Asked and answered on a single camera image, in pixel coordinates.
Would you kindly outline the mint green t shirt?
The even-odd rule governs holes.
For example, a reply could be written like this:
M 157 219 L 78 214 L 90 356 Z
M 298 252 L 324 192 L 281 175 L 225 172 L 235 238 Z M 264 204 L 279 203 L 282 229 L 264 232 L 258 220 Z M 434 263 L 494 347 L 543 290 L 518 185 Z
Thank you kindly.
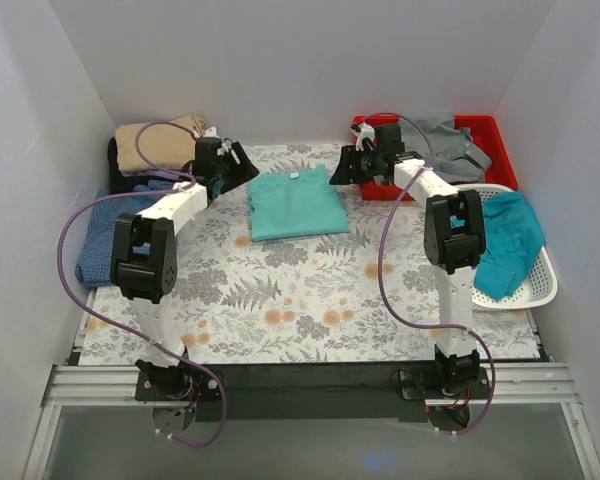
M 324 165 L 263 173 L 249 182 L 251 239 L 255 242 L 350 231 L 348 213 Z

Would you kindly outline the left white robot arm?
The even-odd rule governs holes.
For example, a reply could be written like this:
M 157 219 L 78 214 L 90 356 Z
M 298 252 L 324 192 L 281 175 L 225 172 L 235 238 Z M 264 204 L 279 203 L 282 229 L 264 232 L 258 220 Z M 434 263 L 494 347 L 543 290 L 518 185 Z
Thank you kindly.
M 192 180 L 174 184 L 152 206 L 116 219 L 110 276 L 136 315 L 140 332 L 150 339 L 148 356 L 136 366 L 140 383 L 161 398 L 194 399 L 200 391 L 193 368 L 171 317 L 178 276 L 176 237 L 217 197 L 257 177 L 242 145 L 217 136 L 202 137 L 185 173 Z

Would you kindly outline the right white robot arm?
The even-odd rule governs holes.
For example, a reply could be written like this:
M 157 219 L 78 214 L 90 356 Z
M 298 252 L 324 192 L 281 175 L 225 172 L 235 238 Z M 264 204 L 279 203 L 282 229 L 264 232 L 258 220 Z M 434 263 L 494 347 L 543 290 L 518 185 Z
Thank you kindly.
M 474 331 L 472 289 L 486 249 L 479 194 L 460 190 L 433 170 L 436 152 L 422 157 L 407 150 L 399 123 L 373 127 L 354 123 L 352 145 L 341 150 L 330 182 L 361 185 L 381 177 L 400 188 L 425 212 L 424 250 L 433 267 L 439 320 L 431 330 L 439 337 L 434 359 L 402 380 L 419 394 L 437 391 L 455 397 L 480 378 L 480 354 Z

